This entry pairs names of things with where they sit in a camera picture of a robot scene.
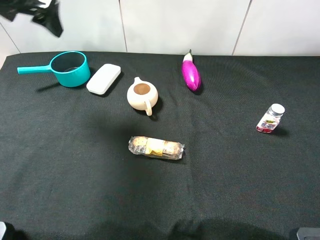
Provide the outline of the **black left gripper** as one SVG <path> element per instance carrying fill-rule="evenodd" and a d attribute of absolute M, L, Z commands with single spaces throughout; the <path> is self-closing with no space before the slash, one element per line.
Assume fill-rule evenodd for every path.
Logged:
<path fill-rule="evenodd" d="M 44 5 L 41 0 L 1 0 L 0 15 L 10 22 L 18 13 L 33 15 L 32 22 L 60 38 L 64 30 L 59 17 L 59 1 L 50 0 L 47 7 Z"/>

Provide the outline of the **grey robot base right corner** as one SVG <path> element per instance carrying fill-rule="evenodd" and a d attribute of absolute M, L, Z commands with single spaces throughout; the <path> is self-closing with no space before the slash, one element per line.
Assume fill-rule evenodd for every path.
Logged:
<path fill-rule="evenodd" d="M 320 228 L 301 227 L 296 236 L 298 240 L 320 240 Z"/>

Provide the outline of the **grey robot base left corner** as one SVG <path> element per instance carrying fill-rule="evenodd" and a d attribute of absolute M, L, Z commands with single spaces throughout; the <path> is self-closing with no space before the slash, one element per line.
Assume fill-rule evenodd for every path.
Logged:
<path fill-rule="evenodd" d="M 5 239 L 6 231 L 7 231 L 6 224 L 1 221 L 0 222 L 0 240 L 4 240 Z"/>

